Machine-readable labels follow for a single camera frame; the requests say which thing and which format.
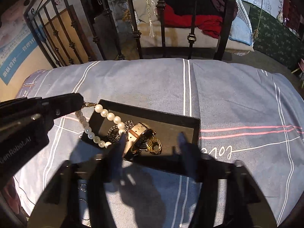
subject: beige cushion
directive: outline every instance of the beige cushion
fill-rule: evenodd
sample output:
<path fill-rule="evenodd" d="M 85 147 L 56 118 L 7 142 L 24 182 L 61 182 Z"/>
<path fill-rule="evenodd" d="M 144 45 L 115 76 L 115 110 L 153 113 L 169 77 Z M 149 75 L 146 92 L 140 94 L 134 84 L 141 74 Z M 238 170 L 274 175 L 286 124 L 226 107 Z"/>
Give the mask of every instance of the beige cushion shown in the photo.
<path fill-rule="evenodd" d="M 158 0 L 153 0 L 153 1 L 156 6 Z M 138 19 L 142 22 L 149 23 L 147 0 L 133 0 L 133 6 L 134 6 L 134 10 L 137 13 Z M 157 17 L 151 6 L 151 0 L 149 0 L 149 9 L 150 9 L 151 21 L 152 22 L 157 21 Z"/>
<path fill-rule="evenodd" d="M 149 24 L 139 23 L 137 25 L 138 30 L 142 33 L 140 36 L 140 44 L 141 47 L 161 47 L 162 46 L 162 37 L 161 37 L 161 23 L 159 21 L 155 21 L 153 24 L 153 31 L 155 34 L 154 38 L 150 37 L 150 27 Z M 166 36 L 166 46 L 168 47 L 189 47 L 189 42 L 187 40 L 187 36 L 190 33 L 190 29 L 188 28 L 165 28 L 165 36 Z M 199 28 L 195 28 L 194 31 L 196 35 L 196 42 L 193 47 L 196 48 L 216 48 L 217 47 L 217 39 L 214 39 L 206 34 L 202 33 L 202 30 Z M 239 43 L 236 41 L 232 41 L 228 39 L 226 51 L 231 50 L 240 50 L 240 51 L 254 51 L 252 46 Z"/>

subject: red blanket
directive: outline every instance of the red blanket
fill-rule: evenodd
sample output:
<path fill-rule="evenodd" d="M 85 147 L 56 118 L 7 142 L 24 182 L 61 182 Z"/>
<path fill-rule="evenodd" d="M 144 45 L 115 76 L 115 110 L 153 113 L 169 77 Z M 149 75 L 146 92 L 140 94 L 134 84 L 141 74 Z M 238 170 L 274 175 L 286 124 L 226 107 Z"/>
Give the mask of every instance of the red blanket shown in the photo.
<path fill-rule="evenodd" d="M 191 28 L 192 15 L 176 15 L 173 8 L 166 4 L 164 20 L 166 26 Z M 218 39 L 222 28 L 222 17 L 217 15 L 197 15 L 195 17 L 195 26 L 201 29 L 204 34 Z"/>

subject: patterned green fabric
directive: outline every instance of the patterned green fabric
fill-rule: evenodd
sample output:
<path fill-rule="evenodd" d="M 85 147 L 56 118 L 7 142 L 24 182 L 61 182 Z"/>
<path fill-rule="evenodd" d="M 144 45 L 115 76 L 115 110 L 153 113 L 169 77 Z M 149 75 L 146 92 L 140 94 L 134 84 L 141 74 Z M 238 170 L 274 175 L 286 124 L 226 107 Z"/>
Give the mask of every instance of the patterned green fabric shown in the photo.
<path fill-rule="evenodd" d="M 251 4 L 249 19 L 253 31 L 257 28 L 259 16 L 260 8 Z M 304 43 L 265 11 L 262 11 L 259 37 L 256 39 L 253 49 L 270 56 L 290 70 L 297 68 L 299 59 L 304 58 Z"/>

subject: pink chair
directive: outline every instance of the pink chair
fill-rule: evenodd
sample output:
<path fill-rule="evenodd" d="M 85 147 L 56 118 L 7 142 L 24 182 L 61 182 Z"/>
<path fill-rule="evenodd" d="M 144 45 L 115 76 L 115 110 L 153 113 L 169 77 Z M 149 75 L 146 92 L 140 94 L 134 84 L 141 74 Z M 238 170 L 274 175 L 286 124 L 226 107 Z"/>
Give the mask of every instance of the pink chair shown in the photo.
<path fill-rule="evenodd" d="M 295 73 L 295 72 L 297 72 L 298 70 L 301 70 L 304 73 L 304 60 L 301 59 L 300 62 L 298 62 L 298 64 L 299 64 L 299 67 L 296 70 L 292 71 L 291 72 L 292 74 Z"/>

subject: blue banner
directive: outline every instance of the blue banner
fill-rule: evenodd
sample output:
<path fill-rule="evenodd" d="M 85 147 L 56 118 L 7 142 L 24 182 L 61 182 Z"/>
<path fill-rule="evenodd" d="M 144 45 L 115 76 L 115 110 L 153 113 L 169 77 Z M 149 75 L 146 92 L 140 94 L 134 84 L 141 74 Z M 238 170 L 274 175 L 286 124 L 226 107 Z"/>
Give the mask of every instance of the blue banner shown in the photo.
<path fill-rule="evenodd" d="M 0 67 L 0 78 L 7 85 L 14 73 L 20 67 L 22 62 L 28 57 L 28 55 L 37 47 L 37 42 L 33 35 L 30 33 L 27 35 L 9 54 L 7 59 Z"/>

